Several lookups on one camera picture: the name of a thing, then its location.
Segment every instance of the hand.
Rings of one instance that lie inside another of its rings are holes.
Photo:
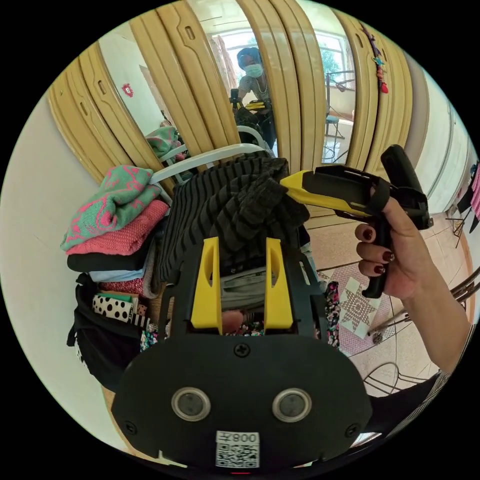
[[[360,240],[356,251],[362,258],[358,269],[366,277],[378,277],[389,264],[383,292],[404,301],[428,285],[436,268],[422,235],[394,198],[388,200],[383,213],[391,226],[392,249],[373,245],[375,229],[359,225],[355,229]]]

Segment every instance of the person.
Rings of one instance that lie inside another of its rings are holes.
[[[271,106],[270,88],[259,49],[243,48],[238,52],[236,58],[238,66],[245,72],[238,84],[240,100],[243,100],[247,93],[253,92],[257,100],[267,102]],[[277,140],[277,133],[271,107],[258,111],[255,116],[260,125],[263,139],[272,149]]]
[[[402,301],[439,372],[388,396],[369,397],[373,414],[364,432],[381,433],[379,441],[403,429],[435,398],[462,358],[475,329],[400,204],[390,198],[383,213],[391,227],[392,248],[374,245],[375,229],[365,223],[358,225],[358,269],[367,277],[377,277],[388,264],[383,292]]]

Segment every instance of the pink sweater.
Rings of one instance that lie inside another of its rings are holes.
[[[117,231],[90,238],[66,251],[72,254],[131,255],[143,244],[154,226],[165,216],[168,205],[153,200],[145,210],[128,225]]]

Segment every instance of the patterned rug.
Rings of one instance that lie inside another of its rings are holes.
[[[338,282],[340,295],[340,350],[347,356],[359,354],[374,346],[368,332],[393,316],[390,297],[365,298],[362,290],[367,288],[369,279],[359,272],[356,263],[331,270],[318,272],[320,281]],[[383,340],[395,335],[395,327],[383,332]]]

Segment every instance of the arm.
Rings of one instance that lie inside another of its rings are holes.
[[[403,300],[431,361],[447,374],[455,369],[472,327],[435,265],[428,282]]]
[[[435,267],[420,232],[399,203],[390,198],[383,213],[391,227],[392,248],[373,245],[375,230],[366,224],[355,230],[360,272],[377,277],[389,264],[384,293],[403,302],[417,327],[428,356],[450,374],[460,359],[471,325]]]

